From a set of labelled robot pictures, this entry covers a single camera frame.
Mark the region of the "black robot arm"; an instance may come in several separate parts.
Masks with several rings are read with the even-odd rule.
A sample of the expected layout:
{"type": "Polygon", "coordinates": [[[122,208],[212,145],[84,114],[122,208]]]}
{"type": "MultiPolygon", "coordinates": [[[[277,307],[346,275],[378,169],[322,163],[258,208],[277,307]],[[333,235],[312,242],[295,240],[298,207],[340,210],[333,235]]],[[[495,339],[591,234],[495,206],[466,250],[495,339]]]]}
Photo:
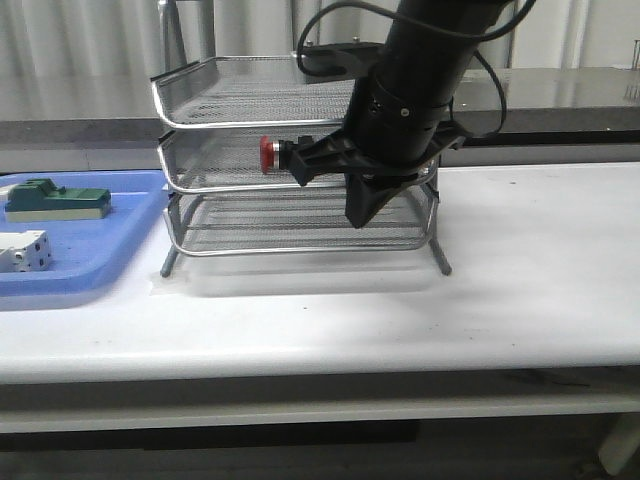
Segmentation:
{"type": "Polygon", "coordinates": [[[393,23],[382,44],[298,45],[299,70],[314,79],[355,81],[340,129],[314,140],[301,137],[271,147],[264,166],[277,163],[305,186],[316,177],[345,177],[345,215],[364,227],[393,197],[425,183],[437,158],[472,134],[453,119],[454,94],[479,44],[514,29],[496,22],[503,1],[402,1],[388,11],[350,2],[393,23]]]}

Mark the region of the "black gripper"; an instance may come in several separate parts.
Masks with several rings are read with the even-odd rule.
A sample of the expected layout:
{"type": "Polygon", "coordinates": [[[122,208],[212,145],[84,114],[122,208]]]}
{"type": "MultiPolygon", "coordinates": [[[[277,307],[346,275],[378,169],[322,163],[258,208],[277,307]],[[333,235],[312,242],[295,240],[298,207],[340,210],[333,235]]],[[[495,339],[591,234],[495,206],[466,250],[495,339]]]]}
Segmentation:
{"type": "Polygon", "coordinates": [[[341,127],[316,141],[289,148],[287,170],[305,186],[319,176],[345,176],[345,216],[363,228],[423,166],[463,141],[461,125],[436,107],[407,103],[374,77],[358,79],[341,127]]]}

